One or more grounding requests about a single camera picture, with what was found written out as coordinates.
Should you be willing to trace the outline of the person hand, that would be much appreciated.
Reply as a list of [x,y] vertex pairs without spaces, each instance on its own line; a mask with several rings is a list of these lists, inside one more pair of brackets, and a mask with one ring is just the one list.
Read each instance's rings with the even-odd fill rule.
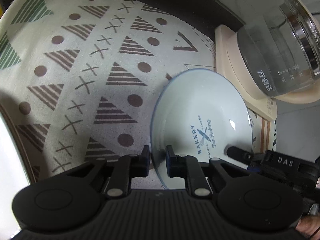
[[307,239],[318,240],[320,238],[320,217],[306,216],[303,217],[297,224],[296,230]]

